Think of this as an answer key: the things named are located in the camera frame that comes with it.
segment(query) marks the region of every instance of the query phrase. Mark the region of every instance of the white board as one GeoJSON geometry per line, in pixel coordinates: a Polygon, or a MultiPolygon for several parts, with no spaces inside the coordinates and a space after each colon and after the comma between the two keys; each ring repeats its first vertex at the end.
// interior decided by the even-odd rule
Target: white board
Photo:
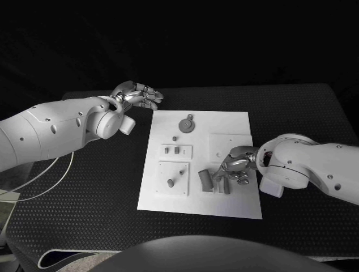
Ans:
{"type": "Polygon", "coordinates": [[[212,151],[212,148],[209,148],[209,136],[212,134],[232,134],[229,144],[219,147],[219,152],[225,153],[222,156],[223,160],[232,145],[252,146],[248,114],[245,112],[197,112],[183,110],[160,110],[153,113],[137,209],[262,219],[255,171],[249,172],[249,184],[239,185],[235,181],[229,181],[231,194],[219,194],[218,188],[215,188],[213,193],[202,192],[199,171],[207,169],[210,172],[215,172],[220,164],[215,159],[212,162],[209,160],[212,151]],[[186,134],[180,132],[177,125],[187,118],[189,114],[193,115],[196,126],[194,130],[186,134]],[[160,175],[158,162],[176,161],[174,157],[161,159],[164,154],[161,153],[161,150],[164,150],[161,145],[193,147],[190,159],[177,160],[177,162],[189,163],[186,196],[184,194],[169,195],[156,192],[160,175]]]}

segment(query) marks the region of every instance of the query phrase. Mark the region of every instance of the white cable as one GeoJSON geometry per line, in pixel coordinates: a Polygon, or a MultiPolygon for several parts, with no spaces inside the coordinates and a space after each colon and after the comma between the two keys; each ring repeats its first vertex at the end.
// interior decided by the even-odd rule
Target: white cable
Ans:
{"type": "Polygon", "coordinates": [[[18,190],[20,188],[23,188],[24,186],[27,186],[44,173],[46,173],[46,171],[52,168],[52,166],[55,165],[55,163],[56,163],[56,161],[59,160],[59,158],[56,158],[56,160],[52,162],[52,164],[49,165],[49,167],[43,170],[43,172],[30,180],[30,181],[27,181],[23,185],[20,185],[17,188],[14,188],[13,190],[10,190],[10,191],[7,191],[7,192],[4,192],[4,193],[1,193],[0,194],[0,196],[1,195],[4,195],[4,194],[8,194],[8,193],[11,193],[11,192],[14,192],[16,190],[18,190]]]}
{"type": "Polygon", "coordinates": [[[65,173],[63,173],[62,178],[59,179],[59,181],[55,183],[55,185],[53,185],[43,193],[40,193],[40,194],[36,195],[34,197],[30,197],[30,198],[26,198],[26,199],[20,199],[20,200],[1,200],[1,199],[0,199],[0,202],[16,203],[16,202],[21,202],[21,201],[30,200],[30,199],[33,199],[33,198],[42,196],[43,194],[46,194],[46,193],[57,186],[57,184],[59,184],[60,181],[63,180],[63,178],[65,178],[65,176],[66,176],[66,174],[68,174],[68,171],[69,171],[69,169],[70,169],[72,161],[73,161],[73,152],[72,152],[72,157],[70,157],[68,169],[66,169],[66,171],[65,171],[65,173]]]}

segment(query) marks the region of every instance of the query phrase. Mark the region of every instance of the table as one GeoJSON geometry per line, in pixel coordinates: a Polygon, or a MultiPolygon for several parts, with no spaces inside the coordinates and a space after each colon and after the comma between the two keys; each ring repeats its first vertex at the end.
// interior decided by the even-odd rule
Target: table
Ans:
{"type": "MultiPolygon", "coordinates": [[[[303,134],[319,143],[359,145],[326,84],[160,91],[166,96],[160,109],[248,112],[255,146],[285,133],[303,134]]],[[[70,92],[65,98],[108,94],[109,91],[70,92]]],[[[88,252],[124,250],[176,235],[235,237],[306,256],[359,256],[359,206],[326,196],[311,184],[306,189],[285,189],[282,198],[261,192],[262,220],[137,210],[153,112],[132,108],[127,114],[137,121],[131,134],[117,133],[108,140],[91,142],[75,152],[73,166],[57,187],[16,205],[7,237],[27,272],[39,271],[37,263],[50,266],[46,271],[56,271],[88,252]]],[[[66,155],[59,159],[20,198],[53,185],[69,158],[66,155]]],[[[49,163],[34,163],[31,177],[49,163]]]]}

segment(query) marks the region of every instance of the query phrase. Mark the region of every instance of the robotic hand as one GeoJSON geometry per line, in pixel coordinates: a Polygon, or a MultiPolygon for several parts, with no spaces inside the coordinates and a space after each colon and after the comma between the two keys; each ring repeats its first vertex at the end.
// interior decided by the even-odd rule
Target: robotic hand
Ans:
{"type": "Polygon", "coordinates": [[[91,141],[108,139],[118,130],[128,135],[135,122],[124,112],[132,105],[156,111],[161,99],[153,88],[127,81],[109,96],[33,106],[0,121],[0,172],[65,156],[91,141]]]}
{"type": "Polygon", "coordinates": [[[310,181],[324,194],[359,205],[359,147],[319,144],[303,135],[284,134],[259,149],[235,147],[213,179],[246,184],[251,169],[262,174],[259,190],[275,197],[284,187],[301,189],[310,181]]]}

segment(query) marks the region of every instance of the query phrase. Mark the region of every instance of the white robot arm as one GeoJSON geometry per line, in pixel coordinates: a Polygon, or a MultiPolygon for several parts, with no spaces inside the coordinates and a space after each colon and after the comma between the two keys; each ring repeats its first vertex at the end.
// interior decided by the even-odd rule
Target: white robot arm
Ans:
{"type": "Polygon", "coordinates": [[[255,149],[231,150],[215,180],[223,176],[245,183],[246,171],[258,169],[259,190],[272,196],[281,197],[284,187],[306,188],[310,181],[324,194],[359,205],[359,147],[319,144],[303,135],[285,134],[255,149]]]}
{"type": "Polygon", "coordinates": [[[109,96],[33,106],[0,121],[0,172],[69,154],[91,141],[108,139],[118,130],[130,134],[135,122],[124,112],[132,105],[156,110],[161,99],[153,88],[128,81],[109,96]]]}

